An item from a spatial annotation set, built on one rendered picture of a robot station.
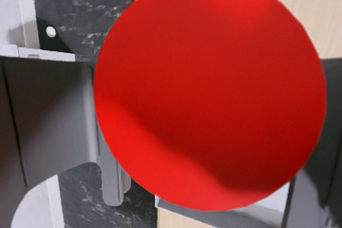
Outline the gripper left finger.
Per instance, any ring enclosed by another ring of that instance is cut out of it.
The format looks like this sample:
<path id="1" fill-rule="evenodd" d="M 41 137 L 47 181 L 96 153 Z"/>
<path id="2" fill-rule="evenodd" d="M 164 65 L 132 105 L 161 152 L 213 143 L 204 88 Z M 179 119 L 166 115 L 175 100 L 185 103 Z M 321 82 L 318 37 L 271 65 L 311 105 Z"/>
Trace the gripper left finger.
<path id="1" fill-rule="evenodd" d="M 0 228 L 11 228 L 34 187 L 86 162 L 102 169 L 104 203 L 124 201 L 131 177 L 98 123 L 96 65 L 0 55 Z"/>

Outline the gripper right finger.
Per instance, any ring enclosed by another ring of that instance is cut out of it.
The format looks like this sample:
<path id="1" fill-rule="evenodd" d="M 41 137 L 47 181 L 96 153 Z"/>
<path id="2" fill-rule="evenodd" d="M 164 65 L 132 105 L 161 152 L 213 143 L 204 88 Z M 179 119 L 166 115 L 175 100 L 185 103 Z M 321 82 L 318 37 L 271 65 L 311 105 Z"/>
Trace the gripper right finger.
<path id="1" fill-rule="evenodd" d="M 289 182 L 280 228 L 342 228 L 342 57 L 320 59 L 325 121 L 312 155 Z"/>

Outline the grey tray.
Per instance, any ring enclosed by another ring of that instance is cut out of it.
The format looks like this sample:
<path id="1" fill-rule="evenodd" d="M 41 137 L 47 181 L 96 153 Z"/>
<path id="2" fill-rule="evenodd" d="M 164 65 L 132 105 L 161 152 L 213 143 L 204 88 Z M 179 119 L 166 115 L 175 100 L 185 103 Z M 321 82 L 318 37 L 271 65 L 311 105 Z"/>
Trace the grey tray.
<path id="1" fill-rule="evenodd" d="M 156 207 L 214 228 L 280 228 L 289 183 L 267 199 L 230 211 L 208 212 L 180 207 L 156 197 Z"/>

